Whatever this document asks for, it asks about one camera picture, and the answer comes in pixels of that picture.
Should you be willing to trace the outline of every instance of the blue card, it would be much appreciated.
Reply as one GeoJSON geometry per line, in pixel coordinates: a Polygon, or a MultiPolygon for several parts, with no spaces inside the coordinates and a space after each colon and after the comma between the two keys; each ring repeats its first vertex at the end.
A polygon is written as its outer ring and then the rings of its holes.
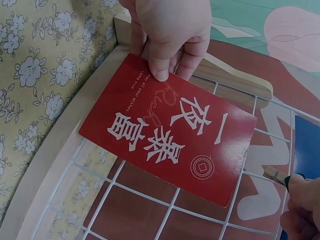
{"type": "MultiPolygon", "coordinates": [[[[293,173],[304,174],[307,179],[320,177],[320,127],[295,116],[295,153],[293,173]]],[[[288,240],[282,231],[280,240],[288,240]]]]}

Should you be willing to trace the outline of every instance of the floral cushion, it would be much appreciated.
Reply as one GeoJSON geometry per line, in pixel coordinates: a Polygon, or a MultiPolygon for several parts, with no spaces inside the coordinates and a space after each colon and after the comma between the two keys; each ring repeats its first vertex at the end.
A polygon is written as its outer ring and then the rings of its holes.
{"type": "Polygon", "coordinates": [[[0,0],[0,225],[42,141],[113,50],[117,0],[0,0]]]}

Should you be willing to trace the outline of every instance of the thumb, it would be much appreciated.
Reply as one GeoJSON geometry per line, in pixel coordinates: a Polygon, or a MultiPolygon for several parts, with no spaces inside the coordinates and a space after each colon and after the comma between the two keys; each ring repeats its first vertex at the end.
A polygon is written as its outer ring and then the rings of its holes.
{"type": "Polygon", "coordinates": [[[289,194],[297,207],[312,212],[315,226],[320,229],[320,178],[305,180],[295,174],[290,178],[289,194]]]}
{"type": "Polygon", "coordinates": [[[178,52],[181,46],[173,42],[154,42],[149,46],[149,67],[152,75],[160,82],[169,77],[170,59],[178,52]]]}

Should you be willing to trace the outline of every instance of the red envelope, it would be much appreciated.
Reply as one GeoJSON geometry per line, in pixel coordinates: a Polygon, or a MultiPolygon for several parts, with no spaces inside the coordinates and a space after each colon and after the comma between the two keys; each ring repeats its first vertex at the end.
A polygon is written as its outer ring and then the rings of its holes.
{"type": "Polygon", "coordinates": [[[251,114],[129,54],[79,133],[139,168],[227,206],[256,125],[251,114]]]}

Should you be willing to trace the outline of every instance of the wooden frame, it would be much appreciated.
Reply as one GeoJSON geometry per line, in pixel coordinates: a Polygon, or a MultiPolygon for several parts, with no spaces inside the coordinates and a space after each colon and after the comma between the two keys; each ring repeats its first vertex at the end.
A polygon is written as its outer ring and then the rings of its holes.
{"type": "MultiPolygon", "coordinates": [[[[128,54],[129,46],[126,44],[130,42],[129,22],[130,17],[124,15],[115,19],[120,45],[87,80],[34,156],[7,210],[0,229],[1,239],[29,240],[33,238],[39,221],[61,182],[63,172],[70,165],[68,160],[72,159],[77,147],[83,141],[83,138],[78,135],[79,126],[128,54]]],[[[200,77],[208,80],[193,78],[191,81],[203,88],[212,89],[215,84],[210,82],[210,78],[212,74],[221,72],[219,68],[226,72],[227,77],[222,79],[223,83],[266,100],[271,99],[272,86],[269,82],[231,68],[209,54],[196,71],[200,77]]],[[[235,91],[231,91],[228,87],[222,87],[220,95],[248,105],[253,104],[252,96],[242,93],[235,94],[235,91]]],[[[267,104],[267,101],[260,100],[257,107],[262,108],[267,104]]]]}

